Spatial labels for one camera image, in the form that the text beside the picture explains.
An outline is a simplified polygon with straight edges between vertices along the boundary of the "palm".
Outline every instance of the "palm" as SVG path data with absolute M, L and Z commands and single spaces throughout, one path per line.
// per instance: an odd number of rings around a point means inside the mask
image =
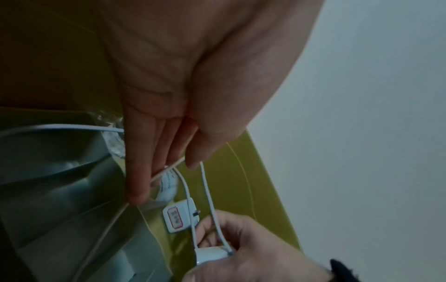
M 194 167 L 242 133 L 299 56 L 321 2 L 100 1 L 99 35 L 123 102 L 129 202 L 144 202 L 150 175 L 186 146 Z

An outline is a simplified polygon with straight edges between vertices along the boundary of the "wall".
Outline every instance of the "wall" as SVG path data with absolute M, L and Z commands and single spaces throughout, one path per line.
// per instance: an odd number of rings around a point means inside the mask
M 446 281 L 446 1 L 328 0 L 249 126 L 302 248 Z

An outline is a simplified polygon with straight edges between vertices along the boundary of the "hand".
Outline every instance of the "hand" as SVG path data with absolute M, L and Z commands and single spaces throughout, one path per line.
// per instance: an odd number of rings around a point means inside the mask
M 233 256 L 205 262 L 188 272 L 183 282 L 328 282 L 333 276 L 248 216 L 217 211 Z M 196 227 L 199 247 L 219 244 L 210 216 Z
M 186 150 L 196 168 L 237 138 L 302 52 L 323 0 L 97 0 L 121 95 L 127 200 Z

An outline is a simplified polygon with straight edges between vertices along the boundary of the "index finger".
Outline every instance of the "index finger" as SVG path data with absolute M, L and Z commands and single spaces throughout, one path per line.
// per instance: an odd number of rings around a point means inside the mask
M 242 235 L 249 231 L 247 229 L 248 226 L 245 216 L 235 215 L 222 210 L 216 210 L 216 216 L 222 231 L 230 236 L 227 239 L 232 243 L 239 243 Z M 198 223 L 195 231 L 198 244 L 201 243 L 205 235 L 212 231 L 214 227 L 214 221 L 211 215 L 208 215 Z
M 131 205 L 144 203 L 150 194 L 156 120 L 123 105 L 125 129 L 125 193 Z

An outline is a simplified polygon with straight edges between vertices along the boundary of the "white wall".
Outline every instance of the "white wall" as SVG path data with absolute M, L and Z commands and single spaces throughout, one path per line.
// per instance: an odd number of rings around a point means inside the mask
M 445 0 L 327 0 L 249 131 L 307 255 L 446 281 Z

